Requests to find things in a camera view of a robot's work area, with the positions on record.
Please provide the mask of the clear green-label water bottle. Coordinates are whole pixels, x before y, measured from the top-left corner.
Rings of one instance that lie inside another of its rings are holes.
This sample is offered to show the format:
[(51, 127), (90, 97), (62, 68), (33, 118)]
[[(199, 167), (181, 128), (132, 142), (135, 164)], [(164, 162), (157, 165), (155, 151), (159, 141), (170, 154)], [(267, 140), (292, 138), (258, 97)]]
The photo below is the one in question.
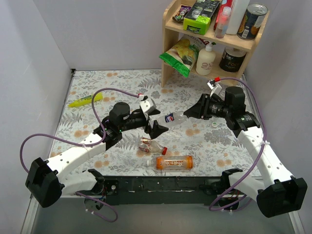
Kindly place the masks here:
[(225, 90), (226, 90), (226, 89), (222, 89), (222, 90), (219, 92), (219, 94), (218, 94), (222, 99), (224, 99), (224, 97), (225, 97)]

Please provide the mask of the small black-cap clear bottle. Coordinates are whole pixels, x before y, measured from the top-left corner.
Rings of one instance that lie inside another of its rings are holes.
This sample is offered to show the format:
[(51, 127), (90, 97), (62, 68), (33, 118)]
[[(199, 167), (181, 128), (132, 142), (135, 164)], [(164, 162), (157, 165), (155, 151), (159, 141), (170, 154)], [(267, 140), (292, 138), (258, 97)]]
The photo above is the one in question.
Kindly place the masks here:
[(164, 116), (160, 116), (157, 122), (160, 126), (171, 128), (176, 125), (182, 124), (187, 120), (183, 112), (172, 112)]

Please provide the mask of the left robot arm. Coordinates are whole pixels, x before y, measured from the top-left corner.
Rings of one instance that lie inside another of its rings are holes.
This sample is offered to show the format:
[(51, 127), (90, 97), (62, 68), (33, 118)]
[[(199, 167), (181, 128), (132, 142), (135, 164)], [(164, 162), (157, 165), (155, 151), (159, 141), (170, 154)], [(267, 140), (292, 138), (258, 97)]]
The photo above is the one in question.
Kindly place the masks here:
[(28, 172), (26, 187), (43, 208), (53, 205), (61, 195), (80, 191), (100, 194), (104, 189), (105, 178), (95, 169), (88, 169), (78, 176), (69, 174), (87, 160), (116, 145), (124, 131), (142, 127), (152, 139), (168, 131), (167, 127), (159, 125), (157, 121), (149, 123), (149, 116), (159, 113), (150, 99), (141, 101), (140, 108), (133, 112), (127, 103), (118, 102), (101, 125), (78, 146), (53, 159), (35, 159)]

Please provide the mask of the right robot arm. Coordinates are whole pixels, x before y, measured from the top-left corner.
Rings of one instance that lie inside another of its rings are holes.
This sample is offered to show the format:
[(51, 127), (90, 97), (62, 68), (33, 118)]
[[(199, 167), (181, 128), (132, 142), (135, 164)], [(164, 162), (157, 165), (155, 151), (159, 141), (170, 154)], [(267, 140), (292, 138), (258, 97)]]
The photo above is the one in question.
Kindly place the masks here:
[(198, 102), (184, 115), (197, 119), (220, 117), (245, 147), (254, 163), (247, 171), (223, 171), (220, 187), (223, 195), (238, 190), (256, 201), (265, 217), (298, 211), (304, 201), (307, 183), (296, 178), (281, 163), (257, 118), (246, 111), (245, 94), (240, 87), (227, 87), (225, 98), (202, 94)]

